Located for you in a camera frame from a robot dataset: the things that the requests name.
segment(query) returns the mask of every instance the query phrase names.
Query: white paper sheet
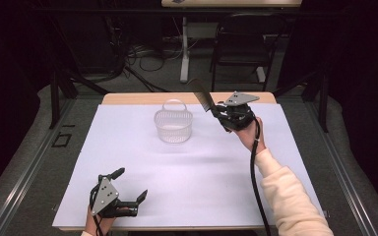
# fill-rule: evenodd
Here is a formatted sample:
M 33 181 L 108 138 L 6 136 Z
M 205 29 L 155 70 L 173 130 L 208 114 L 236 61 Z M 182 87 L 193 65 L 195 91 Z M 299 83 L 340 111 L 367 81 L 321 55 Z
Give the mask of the white paper sheet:
M 267 147 L 299 177 L 322 212 L 282 108 L 278 104 L 250 106 L 264 122 Z M 251 186 L 249 151 L 201 105 L 187 107 L 194 115 L 192 136 L 185 143 L 171 145 L 158 138 L 154 116 L 161 105 L 100 105 L 53 226 L 83 228 L 97 176 L 120 167 L 125 167 L 125 173 L 112 184 L 121 201 L 135 201 L 149 191 L 138 216 L 122 217 L 114 227 L 263 225 Z M 260 183 L 257 168 L 256 176 Z M 267 218 L 274 224 L 264 196 L 261 198 Z

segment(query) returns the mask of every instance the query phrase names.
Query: clear plastic container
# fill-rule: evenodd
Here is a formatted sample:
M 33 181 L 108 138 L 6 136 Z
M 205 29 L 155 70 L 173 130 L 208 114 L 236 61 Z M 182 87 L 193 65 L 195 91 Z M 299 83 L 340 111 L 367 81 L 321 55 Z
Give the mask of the clear plastic container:
M 167 109 L 166 105 L 180 103 L 184 106 L 182 110 Z M 187 141 L 192 134 L 193 115 L 188 111 L 186 104 L 179 99 L 167 100 L 162 110 L 156 112 L 155 123 L 158 137 L 167 143 L 178 144 Z

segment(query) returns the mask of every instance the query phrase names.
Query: chair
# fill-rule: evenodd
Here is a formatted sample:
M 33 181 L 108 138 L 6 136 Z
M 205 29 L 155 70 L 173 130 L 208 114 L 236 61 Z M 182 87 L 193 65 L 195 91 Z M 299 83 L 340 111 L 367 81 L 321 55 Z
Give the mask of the chair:
M 236 13 L 224 17 L 217 26 L 210 66 L 210 72 L 213 72 L 211 91 L 215 90 L 217 65 L 251 66 L 254 68 L 253 73 L 258 67 L 265 67 L 266 79 L 263 90 L 266 90 L 277 42 L 285 28 L 284 18 L 278 15 Z M 247 84 L 260 84 L 259 78 L 257 77 L 257 83 Z

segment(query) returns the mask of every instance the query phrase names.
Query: wire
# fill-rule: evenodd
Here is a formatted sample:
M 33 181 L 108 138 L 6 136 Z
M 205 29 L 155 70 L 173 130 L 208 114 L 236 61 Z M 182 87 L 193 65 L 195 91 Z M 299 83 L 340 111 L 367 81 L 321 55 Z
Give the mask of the wire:
M 251 158 L 250 158 L 251 182 L 252 182 L 252 185 L 253 185 L 254 196 L 256 197 L 256 202 L 257 202 L 257 205 L 259 206 L 260 213 L 261 213 L 262 218 L 263 218 L 263 223 L 264 223 L 265 228 L 266 228 L 266 234 L 268 236 L 271 236 L 272 234 L 270 232 L 270 226 L 269 226 L 265 211 L 263 209 L 263 204 L 262 204 L 262 201 L 260 199 L 259 190 L 257 188 L 254 160 L 255 160 L 255 157 L 256 157 L 257 145 L 259 144 L 259 139 L 260 139 L 260 124 L 257 121 L 257 119 L 254 119 L 254 121 L 256 122 L 256 139 L 254 140 L 253 149 L 251 150 Z

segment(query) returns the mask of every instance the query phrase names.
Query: wooden table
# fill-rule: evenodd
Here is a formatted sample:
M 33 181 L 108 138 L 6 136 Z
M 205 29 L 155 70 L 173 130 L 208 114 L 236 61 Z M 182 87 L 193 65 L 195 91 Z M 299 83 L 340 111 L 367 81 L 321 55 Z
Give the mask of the wooden table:
M 276 104 L 275 97 L 271 92 L 245 92 L 259 96 L 260 99 L 254 102 Z M 232 92 L 212 92 L 214 102 L 225 101 L 232 95 Z M 193 92 L 141 92 L 141 93 L 109 93 L 102 101 L 102 105 L 114 104 L 163 104 L 166 100 L 177 98 L 186 104 L 198 104 Z
M 322 213 L 281 106 L 270 92 L 245 93 L 260 97 L 250 107 L 267 125 L 267 146 L 282 165 L 295 172 Z M 215 102 L 231 95 L 212 93 Z M 154 122 L 155 113 L 172 98 L 185 102 L 194 116 L 191 138 L 177 145 L 161 141 Z M 251 189 L 249 151 L 197 104 L 192 92 L 107 94 L 94 116 L 53 226 L 83 230 L 84 206 L 97 176 L 125 167 L 126 173 L 112 182 L 119 199 L 134 201 L 146 189 L 149 192 L 139 215 L 116 220 L 113 230 L 262 228 Z M 261 181 L 259 172 L 256 178 Z M 273 213 L 264 196 L 262 202 L 273 225 Z
M 302 0 L 184 0 L 176 3 L 173 0 L 161 0 L 163 7 L 299 7 Z

